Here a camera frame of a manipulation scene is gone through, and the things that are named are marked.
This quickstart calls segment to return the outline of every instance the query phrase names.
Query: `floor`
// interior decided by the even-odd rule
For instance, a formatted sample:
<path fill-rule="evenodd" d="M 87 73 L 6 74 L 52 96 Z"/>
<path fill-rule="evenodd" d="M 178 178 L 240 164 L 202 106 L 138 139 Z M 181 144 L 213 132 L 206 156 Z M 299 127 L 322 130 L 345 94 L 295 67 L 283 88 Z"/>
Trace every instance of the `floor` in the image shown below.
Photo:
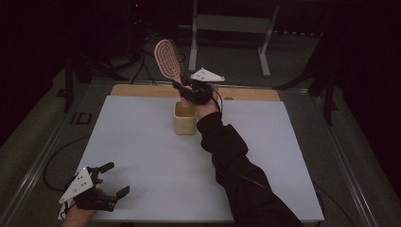
<path fill-rule="evenodd" d="M 144 49 L 152 52 L 163 37 L 154 36 Z M 198 68 L 204 67 L 224 76 L 220 86 L 271 89 L 303 72 L 318 40 L 305 36 L 272 35 L 267 51 L 271 77 L 261 76 L 255 44 L 216 44 L 205 35 L 200 40 Z M 187 66 L 190 42 L 188 36 L 177 41 Z M 144 68 L 136 80 L 126 83 L 149 84 L 149 77 L 166 84 L 155 60 L 146 56 Z M 121 73 L 132 79 L 140 64 Z M 333 126 L 322 117 L 322 98 L 309 96 L 310 80 L 279 91 L 303 152 L 306 166 L 317 195 L 322 199 L 325 221 L 305 226 L 401 226 L 401 202 L 395 196 L 381 171 L 368 142 L 336 88 Z M 75 102 L 69 113 L 63 112 L 64 101 L 57 97 L 63 88 L 63 72 L 54 86 L 31 111 L 7 143 L 1 147 L 0 218 L 1 226 L 57 226 L 61 209 L 61 192 L 50 190 L 44 183 L 43 171 L 49 163 L 46 179 L 55 187 L 63 187 L 75 174 L 80 157 L 95 125 L 107 94 L 118 81 L 98 77 L 90 84 L 75 83 Z M 89 124 L 71 124 L 74 113 L 92 114 Z M 229 226 L 234 224 L 171 224 L 136 223 L 135 226 Z M 120 223 L 91 222 L 89 226 L 120 226 Z"/>

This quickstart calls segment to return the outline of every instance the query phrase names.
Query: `white table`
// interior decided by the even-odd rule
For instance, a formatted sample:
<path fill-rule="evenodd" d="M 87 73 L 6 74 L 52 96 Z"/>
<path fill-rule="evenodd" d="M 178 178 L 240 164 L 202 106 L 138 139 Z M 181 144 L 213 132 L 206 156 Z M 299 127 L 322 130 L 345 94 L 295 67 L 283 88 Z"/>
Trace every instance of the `white table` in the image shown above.
<path fill-rule="evenodd" d="M 141 96 L 141 89 L 154 97 Z M 113 212 L 93 219 L 135 222 L 233 221 L 224 189 L 215 181 L 211 154 L 200 146 L 201 135 L 177 135 L 170 87 L 122 85 L 108 96 L 82 156 L 78 170 L 114 162 L 98 187 L 115 193 L 126 185 L 131 192 Z M 271 94 L 264 90 L 224 90 L 223 96 Z M 281 101 L 224 101 L 223 122 L 233 124 L 247 142 L 248 157 L 262 167 L 276 195 L 303 222 L 323 220 L 312 182 Z"/>

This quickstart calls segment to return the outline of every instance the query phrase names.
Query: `black jacket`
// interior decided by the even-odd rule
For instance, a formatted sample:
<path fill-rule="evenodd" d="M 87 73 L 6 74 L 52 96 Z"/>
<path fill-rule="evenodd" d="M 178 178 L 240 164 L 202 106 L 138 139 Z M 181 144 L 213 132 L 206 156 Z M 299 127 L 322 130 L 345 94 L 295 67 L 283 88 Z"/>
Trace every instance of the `black jacket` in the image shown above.
<path fill-rule="evenodd" d="M 237 223 L 247 226 L 303 226 L 271 191 L 264 171 L 252 164 L 248 147 L 233 126 L 223 126 L 221 113 L 210 113 L 198 122 L 201 146 L 211 152 L 216 179 L 227 194 Z"/>

